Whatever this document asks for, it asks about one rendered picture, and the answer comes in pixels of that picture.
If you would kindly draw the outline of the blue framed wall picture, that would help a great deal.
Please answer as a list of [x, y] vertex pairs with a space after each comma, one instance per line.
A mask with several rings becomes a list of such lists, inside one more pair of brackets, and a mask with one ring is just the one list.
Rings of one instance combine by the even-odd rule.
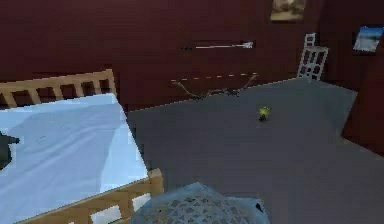
[[363, 52], [375, 52], [383, 33], [384, 27], [362, 26], [356, 36], [353, 49]]

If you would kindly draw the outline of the dark object on bed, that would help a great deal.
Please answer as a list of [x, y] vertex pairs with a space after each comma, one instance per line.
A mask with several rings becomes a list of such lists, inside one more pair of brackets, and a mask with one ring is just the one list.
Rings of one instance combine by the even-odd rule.
[[10, 144], [18, 144], [19, 142], [19, 138], [5, 135], [0, 131], [0, 170], [12, 161]]

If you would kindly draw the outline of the beige framed wall picture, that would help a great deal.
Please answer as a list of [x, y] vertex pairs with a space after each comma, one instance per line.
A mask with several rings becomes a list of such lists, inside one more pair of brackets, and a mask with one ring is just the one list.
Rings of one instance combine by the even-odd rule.
[[272, 0], [272, 21], [299, 21], [303, 19], [306, 0]]

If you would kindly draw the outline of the white slatted chair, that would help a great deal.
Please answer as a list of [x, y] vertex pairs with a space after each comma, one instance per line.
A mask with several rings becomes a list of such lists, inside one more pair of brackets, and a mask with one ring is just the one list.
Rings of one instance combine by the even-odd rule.
[[315, 33], [305, 35], [302, 56], [297, 71], [298, 78], [306, 78], [309, 82], [321, 79], [329, 52], [328, 47], [316, 46], [315, 42]]

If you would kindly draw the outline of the wooden bed with blue sheet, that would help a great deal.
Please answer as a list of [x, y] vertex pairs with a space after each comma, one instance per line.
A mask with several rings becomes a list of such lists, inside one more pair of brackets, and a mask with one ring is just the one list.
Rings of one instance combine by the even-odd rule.
[[147, 169], [111, 70], [0, 83], [0, 131], [12, 161], [0, 170], [0, 224], [94, 224], [115, 209], [126, 223], [163, 193]]

